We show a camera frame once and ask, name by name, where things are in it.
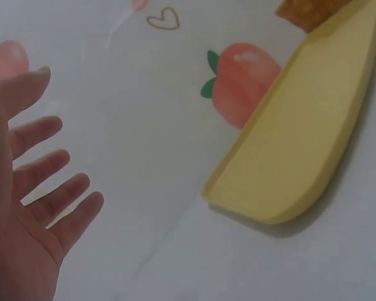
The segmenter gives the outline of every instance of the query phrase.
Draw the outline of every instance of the hand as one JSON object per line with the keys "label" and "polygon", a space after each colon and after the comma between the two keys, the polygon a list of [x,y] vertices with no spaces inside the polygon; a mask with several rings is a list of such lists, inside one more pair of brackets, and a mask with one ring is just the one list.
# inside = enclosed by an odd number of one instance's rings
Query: hand
{"label": "hand", "polygon": [[0,301],[52,300],[64,257],[103,206],[103,196],[93,193],[46,229],[88,189],[84,174],[27,206],[21,203],[70,160],[58,150],[13,170],[13,160],[62,127],[58,117],[46,117],[8,129],[8,120],[38,101],[49,81],[47,67],[0,81]]}

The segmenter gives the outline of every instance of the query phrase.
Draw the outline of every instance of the yellow tray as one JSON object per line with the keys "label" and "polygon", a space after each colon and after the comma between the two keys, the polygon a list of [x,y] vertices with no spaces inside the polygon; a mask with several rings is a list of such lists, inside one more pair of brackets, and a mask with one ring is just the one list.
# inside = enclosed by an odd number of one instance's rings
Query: yellow tray
{"label": "yellow tray", "polygon": [[353,0],[298,48],[202,195],[266,224],[322,194],[348,144],[376,55],[376,0]]}

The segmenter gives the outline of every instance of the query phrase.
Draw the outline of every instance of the cartoon fruit print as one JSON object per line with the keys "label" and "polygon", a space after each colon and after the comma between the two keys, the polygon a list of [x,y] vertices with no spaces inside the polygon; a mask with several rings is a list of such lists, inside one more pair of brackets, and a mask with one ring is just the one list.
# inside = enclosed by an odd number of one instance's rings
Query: cartoon fruit print
{"label": "cartoon fruit print", "polygon": [[25,49],[17,41],[0,44],[0,80],[29,71]]}
{"label": "cartoon fruit print", "polygon": [[203,86],[201,95],[212,98],[220,115],[242,129],[279,75],[280,66],[249,43],[233,44],[220,56],[208,51],[207,61],[216,77]]}
{"label": "cartoon fruit print", "polygon": [[133,11],[141,11],[148,5],[148,0],[132,0]]}

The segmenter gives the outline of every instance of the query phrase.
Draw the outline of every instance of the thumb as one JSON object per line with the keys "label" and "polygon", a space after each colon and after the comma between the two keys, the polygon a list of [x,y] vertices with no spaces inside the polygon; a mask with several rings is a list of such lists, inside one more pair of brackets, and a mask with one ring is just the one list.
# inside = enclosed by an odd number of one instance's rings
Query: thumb
{"label": "thumb", "polygon": [[8,120],[42,96],[50,81],[50,69],[42,68],[0,81],[0,216],[11,204],[13,157]]}
{"label": "thumb", "polygon": [[43,67],[38,71],[0,81],[0,104],[7,115],[7,120],[37,102],[50,82],[50,68]]}

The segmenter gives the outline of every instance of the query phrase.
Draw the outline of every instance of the fingernail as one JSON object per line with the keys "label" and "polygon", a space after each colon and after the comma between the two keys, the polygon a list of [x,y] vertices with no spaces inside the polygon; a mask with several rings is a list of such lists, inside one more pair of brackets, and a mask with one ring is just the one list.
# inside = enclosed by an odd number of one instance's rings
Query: fingernail
{"label": "fingernail", "polygon": [[50,71],[49,66],[44,66],[44,67],[39,68],[37,72],[39,72],[39,73],[48,73],[49,71]]}

